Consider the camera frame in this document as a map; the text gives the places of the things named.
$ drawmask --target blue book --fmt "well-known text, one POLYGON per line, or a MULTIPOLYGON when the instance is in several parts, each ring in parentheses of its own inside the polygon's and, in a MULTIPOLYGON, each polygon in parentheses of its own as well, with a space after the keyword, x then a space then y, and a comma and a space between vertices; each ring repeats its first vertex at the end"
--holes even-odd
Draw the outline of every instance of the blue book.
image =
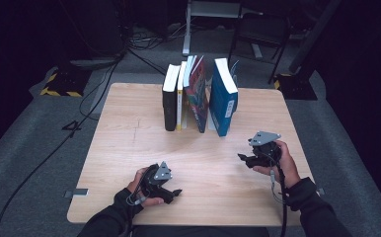
POLYGON ((228 70, 227 59, 217 58, 212 75, 209 111, 219 136, 227 135, 237 101, 238 89, 228 70))

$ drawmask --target wooden table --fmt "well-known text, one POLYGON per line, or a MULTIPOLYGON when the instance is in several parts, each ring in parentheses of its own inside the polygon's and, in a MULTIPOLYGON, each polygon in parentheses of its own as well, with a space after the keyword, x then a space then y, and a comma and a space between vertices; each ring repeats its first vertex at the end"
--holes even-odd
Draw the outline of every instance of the wooden table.
MULTIPOLYGON (((71 222, 86 222, 113 203, 136 170, 166 161, 173 179, 163 187, 182 189, 171 204, 145 208, 135 224, 279 226, 282 206, 272 197, 270 179, 246 167, 237 153, 251 155, 248 138, 258 130, 280 133, 301 178, 311 177, 300 141, 281 93, 239 89, 239 105, 225 137, 188 128, 164 128, 161 85, 111 86, 77 185, 89 189, 74 197, 71 222)), ((275 192, 280 192, 276 185, 275 192)), ((288 225, 299 225, 299 212, 288 209, 288 225)))

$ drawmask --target black book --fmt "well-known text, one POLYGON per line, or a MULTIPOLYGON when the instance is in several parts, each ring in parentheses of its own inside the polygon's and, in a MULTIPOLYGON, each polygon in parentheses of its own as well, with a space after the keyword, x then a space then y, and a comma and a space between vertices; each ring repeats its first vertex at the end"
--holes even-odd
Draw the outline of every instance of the black book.
POLYGON ((165 128, 168 131, 174 131, 176 128, 178 109, 177 88, 180 69, 180 65, 170 64, 163 83, 163 110, 165 128))

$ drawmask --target book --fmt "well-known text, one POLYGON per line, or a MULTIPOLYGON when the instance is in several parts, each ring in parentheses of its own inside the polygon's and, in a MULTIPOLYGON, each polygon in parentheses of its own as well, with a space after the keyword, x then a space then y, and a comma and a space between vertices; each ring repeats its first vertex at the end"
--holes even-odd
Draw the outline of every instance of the book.
POLYGON ((176 128, 177 116, 177 88, 178 76, 181 66, 170 64, 163 83, 163 111, 165 128, 174 131, 176 128))
POLYGON ((217 58, 212 74, 209 111, 219 136, 227 135, 237 102, 238 89, 228 70, 227 59, 217 58))
POLYGON ((178 77, 178 106, 177 106, 177 118, 176 118, 176 130, 182 130, 187 127, 188 116, 188 100, 186 92, 184 91, 184 77, 187 68, 187 62, 181 63, 181 70, 178 77))
POLYGON ((205 132, 208 115, 208 99, 205 92, 205 66, 203 56, 191 55, 188 57, 185 70, 184 88, 187 94, 189 107, 196 120, 199 132, 205 132))

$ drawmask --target dark background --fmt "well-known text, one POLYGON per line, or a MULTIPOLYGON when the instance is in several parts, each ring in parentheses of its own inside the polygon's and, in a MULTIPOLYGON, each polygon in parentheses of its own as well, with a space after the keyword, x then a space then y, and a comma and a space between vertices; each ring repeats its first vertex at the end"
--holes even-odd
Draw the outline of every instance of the dark background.
MULTIPOLYGON (((120 38, 148 11, 116 1, 62 2, 65 9, 56 0, 0 0, 0 137, 32 100, 28 89, 49 68, 116 53, 120 38)), ((161 2, 161 9, 169 5, 161 2)), ((135 4, 152 6, 145 0, 135 4)), ((164 25, 182 17, 176 7, 163 10, 165 18, 156 14, 161 35, 164 25)), ((342 1, 302 67, 322 76, 327 100, 381 192, 381 1, 342 1)))

